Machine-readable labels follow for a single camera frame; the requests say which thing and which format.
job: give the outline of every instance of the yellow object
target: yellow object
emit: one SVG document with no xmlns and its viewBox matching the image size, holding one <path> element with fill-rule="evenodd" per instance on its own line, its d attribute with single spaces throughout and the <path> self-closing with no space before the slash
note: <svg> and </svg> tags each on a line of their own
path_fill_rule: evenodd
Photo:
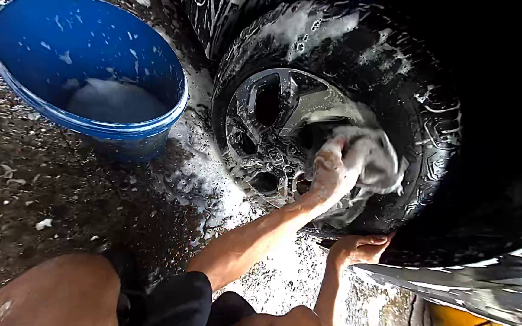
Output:
<svg viewBox="0 0 522 326">
<path fill-rule="evenodd" d="M 462 310 L 433 303 L 429 306 L 433 326 L 502 326 Z"/>
</svg>

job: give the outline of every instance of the person's left hand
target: person's left hand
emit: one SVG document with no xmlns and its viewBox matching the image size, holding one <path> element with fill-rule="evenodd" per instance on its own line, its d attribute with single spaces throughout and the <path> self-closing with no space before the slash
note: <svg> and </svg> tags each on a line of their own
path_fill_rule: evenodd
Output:
<svg viewBox="0 0 522 326">
<path fill-rule="evenodd" d="M 347 235 L 330 248 L 328 264 L 343 269 L 354 264 L 377 264 L 394 235 L 395 232 L 389 235 Z"/>
</svg>

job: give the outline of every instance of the leg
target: leg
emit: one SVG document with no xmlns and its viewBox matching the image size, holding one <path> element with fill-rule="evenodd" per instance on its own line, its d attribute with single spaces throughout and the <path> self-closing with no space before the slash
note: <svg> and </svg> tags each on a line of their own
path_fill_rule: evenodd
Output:
<svg viewBox="0 0 522 326">
<path fill-rule="evenodd" d="M 48 260 L 0 289 L 0 326 L 117 326 L 120 280 L 102 256 Z"/>
</svg>

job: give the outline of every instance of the person's right hand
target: person's right hand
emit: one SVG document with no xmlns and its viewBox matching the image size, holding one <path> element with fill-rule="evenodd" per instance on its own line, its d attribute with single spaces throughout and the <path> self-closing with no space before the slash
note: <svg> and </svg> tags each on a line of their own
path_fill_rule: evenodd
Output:
<svg viewBox="0 0 522 326">
<path fill-rule="evenodd" d="M 343 135 L 327 141 L 315 154 L 310 192 L 329 207 L 336 204 L 356 186 L 366 158 L 375 148 L 371 139 L 358 140 L 352 146 Z"/>
<path fill-rule="evenodd" d="M 395 232 L 389 235 L 347 235 L 330 248 L 328 264 L 343 269 L 354 264 L 377 264 L 394 235 Z"/>
</svg>

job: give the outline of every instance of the concrete ground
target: concrete ground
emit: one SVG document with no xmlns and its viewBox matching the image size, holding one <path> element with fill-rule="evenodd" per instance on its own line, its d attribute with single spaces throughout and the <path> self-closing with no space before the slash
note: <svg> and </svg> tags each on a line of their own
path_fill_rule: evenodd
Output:
<svg viewBox="0 0 522 326">
<path fill-rule="evenodd" d="M 177 5 L 111 2 L 175 49 L 190 84 L 189 106 L 163 157 L 118 164 L 34 113 L 0 77 L 0 287 L 59 254 L 121 247 L 137 256 L 149 291 L 183 271 L 210 238 L 264 213 L 223 168 L 207 118 L 213 76 Z M 326 254 L 315 239 L 298 235 L 216 295 L 235 291 L 263 313 L 313 307 Z M 341 324 L 407 324 L 410 292 L 375 284 L 359 269 L 346 271 L 342 288 Z"/>
</svg>

